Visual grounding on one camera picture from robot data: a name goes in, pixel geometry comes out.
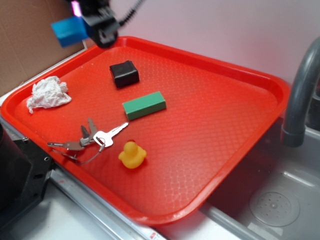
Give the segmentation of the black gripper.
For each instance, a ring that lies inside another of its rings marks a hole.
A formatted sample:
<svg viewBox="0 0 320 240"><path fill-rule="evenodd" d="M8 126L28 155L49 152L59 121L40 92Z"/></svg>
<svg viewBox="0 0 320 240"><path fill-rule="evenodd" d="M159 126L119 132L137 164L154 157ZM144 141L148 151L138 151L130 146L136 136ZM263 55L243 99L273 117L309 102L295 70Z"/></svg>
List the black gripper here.
<svg viewBox="0 0 320 240"><path fill-rule="evenodd" d="M100 48L111 47L119 26L108 0L69 0L73 15L82 20L87 36Z"/></svg>

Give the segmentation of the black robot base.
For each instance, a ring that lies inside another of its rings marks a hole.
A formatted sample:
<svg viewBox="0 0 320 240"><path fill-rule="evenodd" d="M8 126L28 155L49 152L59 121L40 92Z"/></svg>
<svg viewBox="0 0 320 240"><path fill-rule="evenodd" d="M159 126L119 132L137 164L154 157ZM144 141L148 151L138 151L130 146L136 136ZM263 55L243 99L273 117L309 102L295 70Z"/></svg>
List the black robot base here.
<svg viewBox="0 0 320 240"><path fill-rule="evenodd" d="M13 140L0 127L0 230L38 205L46 192L52 157L30 139Z"/></svg>

